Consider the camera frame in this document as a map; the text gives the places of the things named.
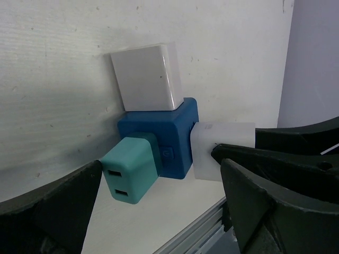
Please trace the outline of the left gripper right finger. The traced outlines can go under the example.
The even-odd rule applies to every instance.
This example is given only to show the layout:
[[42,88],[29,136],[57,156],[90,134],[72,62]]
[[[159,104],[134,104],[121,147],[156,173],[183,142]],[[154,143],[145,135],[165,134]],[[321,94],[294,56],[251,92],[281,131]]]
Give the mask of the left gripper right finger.
[[220,171],[241,253],[338,253],[338,204],[301,195],[230,159]]

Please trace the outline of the white charger plug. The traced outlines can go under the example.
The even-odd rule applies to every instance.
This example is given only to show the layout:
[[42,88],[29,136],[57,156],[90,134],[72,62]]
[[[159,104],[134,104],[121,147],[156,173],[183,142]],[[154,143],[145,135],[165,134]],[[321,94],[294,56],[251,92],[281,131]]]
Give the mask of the white charger plug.
[[255,147],[255,123],[198,122],[191,134],[194,176],[200,180],[222,181],[220,164],[229,154],[223,148]]
[[174,42],[110,54],[124,109],[173,111],[184,101]]

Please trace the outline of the dark blue cube socket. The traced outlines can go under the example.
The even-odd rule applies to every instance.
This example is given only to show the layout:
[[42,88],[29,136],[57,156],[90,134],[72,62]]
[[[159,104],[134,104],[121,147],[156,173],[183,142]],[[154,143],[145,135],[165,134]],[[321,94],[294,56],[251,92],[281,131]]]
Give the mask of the dark blue cube socket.
[[183,179],[192,165],[190,134],[197,122],[197,101],[186,97],[173,111],[128,112],[117,127],[120,138],[135,132],[154,134],[163,163],[161,176]]

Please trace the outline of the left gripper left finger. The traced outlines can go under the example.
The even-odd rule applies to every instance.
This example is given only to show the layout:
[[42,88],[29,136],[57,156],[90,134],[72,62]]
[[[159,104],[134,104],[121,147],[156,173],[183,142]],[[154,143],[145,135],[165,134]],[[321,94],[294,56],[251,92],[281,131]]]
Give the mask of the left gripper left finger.
[[1,253],[81,253],[101,177],[95,160],[1,202]]

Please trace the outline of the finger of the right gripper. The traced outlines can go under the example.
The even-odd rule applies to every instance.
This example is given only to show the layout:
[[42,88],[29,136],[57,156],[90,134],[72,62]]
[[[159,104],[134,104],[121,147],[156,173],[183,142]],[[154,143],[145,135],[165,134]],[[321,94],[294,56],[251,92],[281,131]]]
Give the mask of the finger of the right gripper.
[[336,155],[338,117],[294,128],[257,128],[255,148],[296,155]]
[[301,195],[338,203],[338,155],[294,155],[248,147],[222,150],[229,152],[224,159],[260,177]]

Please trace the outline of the teal dual usb charger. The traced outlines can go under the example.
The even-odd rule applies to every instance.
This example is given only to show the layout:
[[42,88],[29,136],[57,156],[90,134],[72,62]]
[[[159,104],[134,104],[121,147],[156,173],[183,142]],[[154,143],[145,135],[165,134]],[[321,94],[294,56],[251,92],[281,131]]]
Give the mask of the teal dual usb charger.
[[163,171],[157,138],[134,132],[122,138],[101,160],[112,197],[137,204]]

